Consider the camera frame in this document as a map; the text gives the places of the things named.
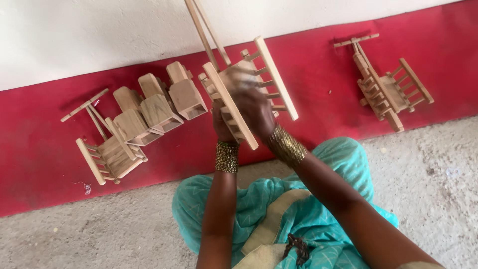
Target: wooden spindle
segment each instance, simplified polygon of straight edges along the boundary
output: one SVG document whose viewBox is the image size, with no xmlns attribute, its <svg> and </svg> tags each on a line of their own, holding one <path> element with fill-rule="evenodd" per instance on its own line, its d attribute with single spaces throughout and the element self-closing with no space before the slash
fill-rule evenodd
<svg viewBox="0 0 478 269">
<path fill-rule="evenodd" d="M 418 103 L 420 103 L 421 101 L 425 100 L 425 97 L 420 97 L 418 98 L 417 100 L 413 101 L 412 103 L 410 103 L 410 106 L 413 107 L 415 105 L 417 105 Z"/>
<path fill-rule="evenodd" d="M 403 76 L 401 76 L 396 82 L 395 82 L 395 85 L 398 85 L 400 84 L 404 79 L 406 79 L 408 77 L 408 74 L 404 74 Z"/>
<path fill-rule="evenodd" d="M 408 98 L 412 97 L 413 95 L 415 95 L 415 94 L 417 94 L 417 93 L 419 93 L 419 92 L 420 92 L 420 91 L 419 91 L 418 89 L 416 89 L 416 90 L 412 91 L 411 93 L 405 95 L 405 99 L 408 99 Z"/>
</svg>

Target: hand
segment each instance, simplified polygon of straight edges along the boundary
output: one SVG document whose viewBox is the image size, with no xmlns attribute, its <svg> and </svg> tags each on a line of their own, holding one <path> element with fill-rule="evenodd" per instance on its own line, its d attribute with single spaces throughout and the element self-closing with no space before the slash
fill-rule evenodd
<svg viewBox="0 0 478 269">
<path fill-rule="evenodd" d="M 236 140 L 232 136 L 231 131 L 222 119 L 220 108 L 221 107 L 218 103 L 212 103 L 212 126 L 216 131 L 217 138 L 219 141 L 224 143 L 236 143 Z"/>
<path fill-rule="evenodd" d="M 241 90 L 232 98 L 249 129 L 264 141 L 275 128 L 271 102 L 257 89 Z"/>
</svg>

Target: teal dress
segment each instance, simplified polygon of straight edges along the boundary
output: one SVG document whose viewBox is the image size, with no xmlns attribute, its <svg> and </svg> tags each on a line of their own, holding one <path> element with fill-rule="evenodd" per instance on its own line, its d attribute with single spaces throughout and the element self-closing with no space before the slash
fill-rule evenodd
<svg viewBox="0 0 478 269">
<path fill-rule="evenodd" d="M 380 215 L 398 227 L 394 214 L 372 203 L 374 190 L 369 164 L 365 150 L 357 141 L 346 137 L 330 139 L 317 146 L 312 154 L 330 166 Z M 173 198 L 173 217 L 186 244 L 196 254 L 199 253 L 201 223 L 211 183 L 212 178 L 207 176 L 190 177 L 178 186 Z M 231 267 L 245 257 L 241 250 L 264 220 L 268 206 L 294 189 L 307 189 L 295 173 L 284 179 L 258 179 L 247 189 L 237 190 Z M 303 265 L 296 265 L 297 253 L 293 247 L 275 268 L 369 268 L 333 215 L 312 195 L 292 203 L 285 210 L 274 243 L 288 243 L 289 233 L 303 239 L 310 257 Z"/>
</svg>

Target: wooden piece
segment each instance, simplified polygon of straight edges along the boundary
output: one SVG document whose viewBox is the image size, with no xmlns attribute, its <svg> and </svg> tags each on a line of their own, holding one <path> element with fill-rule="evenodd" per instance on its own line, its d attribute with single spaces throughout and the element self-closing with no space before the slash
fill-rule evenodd
<svg viewBox="0 0 478 269">
<path fill-rule="evenodd" d="M 151 73 L 141 76 L 138 82 L 146 99 L 155 94 L 167 95 L 165 84 Z"/>
<path fill-rule="evenodd" d="M 201 94 L 194 82 L 189 79 L 184 79 L 171 85 L 169 95 L 178 113 L 187 120 L 192 120 L 207 112 L 207 107 Z"/>
<path fill-rule="evenodd" d="M 168 132 L 184 123 L 179 115 L 173 112 L 165 96 L 152 95 L 141 102 L 143 117 L 152 129 Z"/>
<path fill-rule="evenodd" d="M 186 69 L 178 61 L 168 64 L 166 66 L 166 71 L 168 72 L 169 78 L 173 84 L 189 79 Z"/>
<path fill-rule="evenodd" d="M 101 126 L 99 125 L 99 122 L 98 120 L 95 118 L 93 112 L 91 111 L 90 107 L 87 106 L 85 107 L 85 109 L 88 111 L 88 114 L 90 115 L 91 117 L 91 120 L 93 121 L 93 123 L 95 124 L 96 128 L 98 129 L 99 133 L 101 134 L 101 137 L 106 141 L 108 140 L 108 137 L 106 136 L 105 132 L 103 131 L 103 129 L 101 128 Z"/>
<path fill-rule="evenodd" d="M 106 127 L 106 129 L 108 130 L 108 132 L 110 134 L 112 134 L 108 124 L 106 124 L 106 121 L 105 119 L 103 119 L 103 117 L 101 117 L 101 115 L 98 113 L 98 111 L 95 109 L 94 106 L 92 106 L 91 104 L 89 104 L 87 107 L 89 107 L 91 109 L 91 111 L 96 115 L 96 117 L 99 119 L 99 121 L 101 121 L 101 123 Z"/>
<path fill-rule="evenodd" d="M 66 115 L 65 117 L 63 117 L 61 119 L 62 122 L 66 121 L 67 119 L 69 119 L 71 116 L 75 115 L 76 113 L 78 113 L 80 110 L 82 110 L 83 108 L 87 107 L 89 104 L 93 103 L 96 99 L 100 98 L 100 96 L 102 96 L 103 94 L 107 93 L 108 92 L 108 89 L 104 89 L 102 90 L 99 94 L 93 96 L 90 100 L 84 102 L 82 105 L 80 105 L 79 107 L 77 107 L 76 109 L 74 109 L 73 111 L 71 111 L 68 115 Z"/>
<path fill-rule="evenodd" d="M 341 43 L 336 43 L 336 44 L 334 44 L 334 47 L 340 47 L 340 46 L 344 46 L 344 45 L 348 45 L 348 44 L 352 44 L 352 43 L 357 43 L 359 41 L 364 41 L 364 40 L 374 38 L 374 37 L 379 37 L 379 36 L 380 36 L 380 34 L 371 34 L 371 35 L 367 35 L 367 36 L 360 37 L 360 38 L 352 38 L 351 40 L 347 40 L 347 41 L 344 41 L 344 42 L 341 42 Z"/>
<path fill-rule="evenodd" d="M 110 118 L 106 118 L 106 123 L 109 125 L 109 128 L 113 131 L 113 135 L 116 137 L 116 139 L 118 140 L 119 144 L 121 145 L 125 153 L 128 155 L 128 157 L 131 160 L 136 160 L 136 156 L 133 154 L 130 147 L 128 147 L 128 145 L 125 144 L 124 138 L 121 135 L 120 131 L 118 130 L 116 124 Z"/>
<path fill-rule="evenodd" d="M 128 87 L 117 89 L 113 92 L 113 96 L 123 112 L 128 109 L 138 110 L 140 108 L 141 101 L 138 99 L 138 93 L 128 89 Z"/>
<path fill-rule="evenodd" d="M 219 75 L 215 72 L 214 66 L 212 65 L 212 63 L 206 63 L 203 65 L 203 68 L 206 71 L 207 75 L 209 76 L 209 79 L 213 82 L 214 86 L 216 87 L 216 90 L 221 95 L 222 100 L 224 104 L 226 105 L 226 107 L 228 108 L 230 115 L 236 121 L 238 128 L 243 134 L 243 139 L 247 141 L 247 143 L 249 144 L 252 150 L 255 150 L 259 146 L 259 144 L 257 144 L 257 141 L 252 135 L 252 132 L 247 127 L 246 122 L 244 121 L 241 114 L 239 113 L 239 110 L 237 109 L 234 101 L 229 95 L 228 90 L 222 83 Z"/>
<path fill-rule="evenodd" d="M 81 154 L 83 154 L 83 157 L 85 158 L 86 162 L 88 163 L 91 171 L 93 172 L 93 175 L 95 176 L 96 180 L 100 185 L 104 185 L 106 183 L 105 179 L 103 178 L 103 175 L 99 171 L 98 166 L 96 165 L 96 162 L 94 159 L 91 157 L 90 153 L 88 152 L 85 143 L 81 138 L 76 140 L 76 144 L 78 145 Z"/>
<path fill-rule="evenodd" d="M 264 64 L 269 70 L 269 74 L 271 75 L 271 78 L 274 81 L 277 91 L 282 97 L 282 101 L 285 107 L 287 108 L 289 115 L 291 116 L 292 120 L 295 121 L 299 116 L 297 115 L 297 111 L 294 108 L 294 104 L 292 103 L 292 100 L 289 97 L 289 93 L 287 92 L 284 82 L 282 81 L 282 78 L 279 75 L 279 71 L 277 70 L 274 64 L 274 61 L 272 60 L 272 56 L 269 53 L 269 50 L 266 46 L 266 43 L 264 42 L 264 39 L 261 36 L 258 36 L 254 39 L 254 42 L 256 43 L 257 49 L 261 52 L 261 56 L 262 56 L 262 59 L 264 60 Z"/>
<path fill-rule="evenodd" d="M 216 44 L 216 48 L 219 51 L 219 54 L 221 54 L 222 59 L 224 60 L 224 63 L 229 67 L 231 66 L 231 60 L 229 59 L 228 54 L 226 53 L 224 47 L 222 46 L 221 42 L 216 36 L 216 32 L 211 26 L 211 23 L 209 22 L 209 19 L 206 16 L 206 12 L 203 9 L 203 6 L 200 2 L 200 0 L 193 0 L 194 4 L 196 5 L 197 11 L 199 12 L 199 15 L 201 15 L 201 18 L 203 19 L 204 25 L 206 26 L 207 30 L 209 31 L 209 34 L 211 35 L 212 41 L 214 44 Z"/>
<path fill-rule="evenodd" d="M 186 2 L 187 10 L 189 10 L 189 14 L 191 15 L 191 18 L 193 19 L 194 26 L 196 27 L 197 33 L 199 34 L 199 37 L 201 38 L 201 42 L 203 43 L 203 46 L 206 49 L 206 53 L 207 53 L 207 56 L 209 57 L 209 61 L 214 66 L 214 69 L 216 70 L 216 72 L 219 73 L 221 70 L 219 69 L 219 65 L 217 65 L 217 61 L 216 61 L 216 58 L 214 58 L 214 54 L 212 52 L 211 46 L 209 45 L 206 35 L 204 34 L 203 27 L 201 25 L 201 22 L 199 21 L 199 17 L 196 14 L 193 0 L 185 0 L 185 2 Z"/>
<path fill-rule="evenodd" d="M 118 130 L 127 144 L 146 146 L 162 136 L 162 132 L 160 135 L 150 132 L 143 117 L 135 109 L 126 110 L 116 116 L 113 122 L 118 126 Z"/>
</svg>

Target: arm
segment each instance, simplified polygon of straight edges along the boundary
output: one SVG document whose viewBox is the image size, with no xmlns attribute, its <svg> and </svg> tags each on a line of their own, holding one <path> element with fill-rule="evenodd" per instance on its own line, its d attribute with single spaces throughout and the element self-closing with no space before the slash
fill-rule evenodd
<svg viewBox="0 0 478 269">
<path fill-rule="evenodd" d="M 268 144 L 276 128 L 270 103 L 256 90 L 235 97 L 251 130 Z M 302 149 L 293 168 L 310 192 L 333 214 L 371 268 L 391 268 L 411 261 L 438 264 L 385 220 L 343 178 L 310 152 Z"/>
<path fill-rule="evenodd" d="M 218 140 L 235 144 L 220 110 L 213 103 L 213 126 Z M 231 267 L 232 228 L 236 215 L 236 173 L 216 171 L 204 210 L 198 269 L 228 269 Z"/>
</svg>

